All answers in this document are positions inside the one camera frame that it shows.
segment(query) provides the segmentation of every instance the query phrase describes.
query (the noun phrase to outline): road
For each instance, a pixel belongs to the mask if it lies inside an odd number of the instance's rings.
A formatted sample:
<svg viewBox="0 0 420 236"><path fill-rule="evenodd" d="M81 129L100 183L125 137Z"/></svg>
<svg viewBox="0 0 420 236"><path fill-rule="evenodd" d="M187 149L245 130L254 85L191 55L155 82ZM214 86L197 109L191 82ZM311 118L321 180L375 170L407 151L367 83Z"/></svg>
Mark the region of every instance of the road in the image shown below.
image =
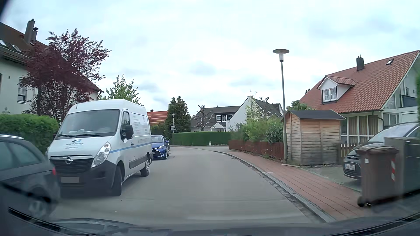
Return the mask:
<svg viewBox="0 0 420 236"><path fill-rule="evenodd" d="M154 160L148 177L129 178L121 196L65 198L51 218L99 218L160 228L316 221L238 160L185 147L172 147L167 160Z"/></svg>

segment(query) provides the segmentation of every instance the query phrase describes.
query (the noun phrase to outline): parked car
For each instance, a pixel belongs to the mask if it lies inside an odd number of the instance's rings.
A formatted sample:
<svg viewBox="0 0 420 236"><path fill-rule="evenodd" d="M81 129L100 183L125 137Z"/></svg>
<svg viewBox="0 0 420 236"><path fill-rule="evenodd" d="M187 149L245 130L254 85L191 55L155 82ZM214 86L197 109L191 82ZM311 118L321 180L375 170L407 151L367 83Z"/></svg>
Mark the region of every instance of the parked car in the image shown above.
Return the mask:
<svg viewBox="0 0 420 236"><path fill-rule="evenodd" d="M83 102L70 108L47 155L62 190L120 196L130 176L149 175L151 141L143 106L124 99Z"/></svg>
<svg viewBox="0 0 420 236"><path fill-rule="evenodd" d="M7 207L46 219L60 198L54 165L31 142L0 134L0 183Z"/></svg>
<svg viewBox="0 0 420 236"><path fill-rule="evenodd" d="M384 143L385 137L420 137L420 128L417 122L407 122L394 125L377 133L368 142L353 148L344 158L344 175L350 178L360 178L360 156L356 149L360 147L377 147Z"/></svg>
<svg viewBox="0 0 420 236"><path fill-rule="evenodd" d="M152 135L152 154L156 159L169 157L169 141L163 135Z"/></svg>

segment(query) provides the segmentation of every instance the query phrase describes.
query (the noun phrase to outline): skylight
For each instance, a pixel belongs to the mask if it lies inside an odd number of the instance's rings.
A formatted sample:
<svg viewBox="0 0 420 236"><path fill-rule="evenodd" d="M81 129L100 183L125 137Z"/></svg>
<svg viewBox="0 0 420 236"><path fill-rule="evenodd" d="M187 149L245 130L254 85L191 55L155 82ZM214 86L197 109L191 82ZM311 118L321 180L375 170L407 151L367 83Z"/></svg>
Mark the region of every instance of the skylight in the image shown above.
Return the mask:
<svg viewBox="0 0 420 236"><path fill-rule="evenodd" d="M15 50L16 50L16 51L18 51L18 52L22 52L22 51L21 51L21 50L20 50L20 49L19 49L16 45L13 45L13 44L12 44L12 46L15 48Z"/></svg>

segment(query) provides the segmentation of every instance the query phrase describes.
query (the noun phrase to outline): lamp post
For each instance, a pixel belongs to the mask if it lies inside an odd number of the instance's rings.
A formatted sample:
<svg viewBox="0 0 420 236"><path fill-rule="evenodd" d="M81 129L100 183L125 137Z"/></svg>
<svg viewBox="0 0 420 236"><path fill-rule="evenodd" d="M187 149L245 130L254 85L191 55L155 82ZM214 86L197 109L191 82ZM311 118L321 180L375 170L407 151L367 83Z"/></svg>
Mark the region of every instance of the lamp post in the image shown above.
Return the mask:
<svg viewBox="0 0 420 236"><path fill-rule="evenodd" d="M284 144L284 158L286 159L287 164L287 135L286 135L286 103L284 101L284 77L283 77L283 61L284 61L284 54L289 53L287 49L275 49L273 53L278 54L280 58L281 64L281 86L283 88L283 144Z"/></svg>

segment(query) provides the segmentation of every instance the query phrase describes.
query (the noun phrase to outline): red brick sidewalk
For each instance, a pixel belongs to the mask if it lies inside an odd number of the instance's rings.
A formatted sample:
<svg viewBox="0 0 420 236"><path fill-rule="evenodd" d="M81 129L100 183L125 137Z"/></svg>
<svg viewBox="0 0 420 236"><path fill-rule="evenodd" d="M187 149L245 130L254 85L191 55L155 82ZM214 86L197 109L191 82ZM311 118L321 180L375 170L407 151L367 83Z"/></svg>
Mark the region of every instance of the red brick sidewalk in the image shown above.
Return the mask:
<svg viewBox="0 0 420 236"><path fill-rule="evenodd" d="M229 150L229 153L252 163L265 172L270 172L272 176L285 183L336 220L366 215L366 212L356 204L360 194L349 188L308 173L305 170L281 165L278 162L260 156L233 150Z"/></svg>

